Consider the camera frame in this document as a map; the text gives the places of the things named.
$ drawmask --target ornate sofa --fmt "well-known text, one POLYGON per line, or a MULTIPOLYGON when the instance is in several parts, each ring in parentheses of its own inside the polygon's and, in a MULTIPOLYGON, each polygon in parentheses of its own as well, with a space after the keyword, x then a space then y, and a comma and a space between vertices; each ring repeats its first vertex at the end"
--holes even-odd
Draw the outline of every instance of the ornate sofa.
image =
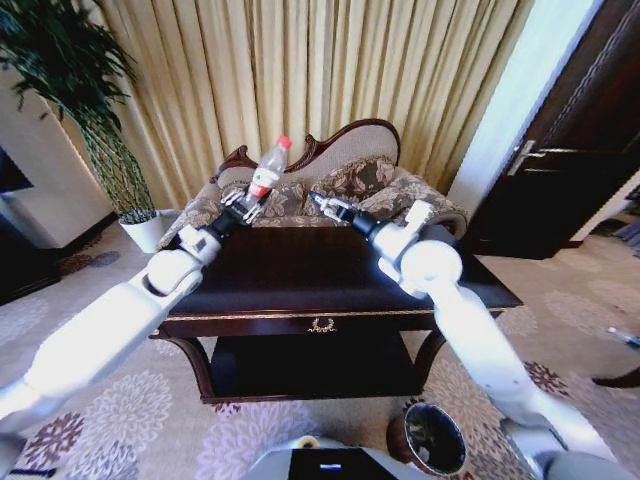
MULTIPOLYGON (((467 228, 465 212, 427 185, 420 177, 398 167, 400 138, 389 122, 359 120, 345 126, 325 141, 305 137, 307 148, 291 164, 269 197, 254 227, 340 226, 323 216, 308 193, 321 192, 356 203, 380 219, 402 223, 417 199, 434 205, 431 224, 443 224, 458 239, 467 228)), ((231 153, 217 174, 190 201, 158 243, 169 245, 185 225, 200 227, 220 213, 220 199, 231 189, 251 181, 256 163, 247 147, 231 153)))

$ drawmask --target beige curtain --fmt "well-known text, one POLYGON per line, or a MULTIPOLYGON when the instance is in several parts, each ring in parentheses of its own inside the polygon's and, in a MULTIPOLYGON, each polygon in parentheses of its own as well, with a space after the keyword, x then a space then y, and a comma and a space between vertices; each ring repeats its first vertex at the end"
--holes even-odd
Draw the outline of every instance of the beige curtain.
POLYGON ((137 61, 119 110, 161 208, 182 207, 239 145, 304 149, 390 120, 400 163, 448 189, 533 0, 107 0, 137 61))

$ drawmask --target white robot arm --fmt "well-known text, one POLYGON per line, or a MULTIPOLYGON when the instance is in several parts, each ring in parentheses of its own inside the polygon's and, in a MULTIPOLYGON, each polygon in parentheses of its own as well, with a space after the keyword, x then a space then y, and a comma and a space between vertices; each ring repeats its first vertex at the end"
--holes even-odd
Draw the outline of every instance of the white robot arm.
POLYGON ((24 445, 18 433, 115 370, 200 284, 201 270, 214 260, 221 241, 238 226, 250 225, 267 197, 253 205, 248 218, 237 201, 242 192, 232 191, 213 224, 184 227, 180 249, 155 254, 141 272, 108 290, 40 345, 29 370, 0 388, 0 479, 24 445), (97 335, 97 341, 89 341, 97 335))
POLYGON ((420 241, 431 206, 416 201, 406 227, 380 222, 334 198, 313 194, 325 215, 347 221, 380 254, 378 266, 408 294, 427 295, 438 329, 507 420, 502 428, 536 478, 556 452, 582 452, 615 462, 587 419, 573 406, 540 390, 480 298, 458 284, 462 262, 444 242, 420 241))

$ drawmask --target dark wooden door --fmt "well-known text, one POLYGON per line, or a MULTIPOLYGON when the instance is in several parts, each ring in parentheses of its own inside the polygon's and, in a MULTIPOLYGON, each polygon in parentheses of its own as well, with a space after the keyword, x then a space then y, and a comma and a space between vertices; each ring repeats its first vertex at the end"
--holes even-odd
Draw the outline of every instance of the dark wooden door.
POLYGON ((467 247, 551 257, 640 168, 639 47, 640 0, 606 1, 474 216, 467 247))

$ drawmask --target coffee table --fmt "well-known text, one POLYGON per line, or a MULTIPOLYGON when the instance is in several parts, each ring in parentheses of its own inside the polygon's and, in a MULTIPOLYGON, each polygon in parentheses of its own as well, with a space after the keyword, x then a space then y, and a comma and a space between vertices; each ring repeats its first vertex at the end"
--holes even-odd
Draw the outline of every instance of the coffee table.
MULTIPOLYGON (((423 238, 454 243, 441 226, 423 238)), ((461 284, 494 316, 521 305, 487 268, 461 252, 461 284)), ((187 356, 203 403, 422 393, 445 339, 429 298, 382 274, 350 228, 239 231, 151 336, 187 356), (415 362, 401 331, 428 330, 415 362), (209 359, 198 337, 218 337, 209 359)))

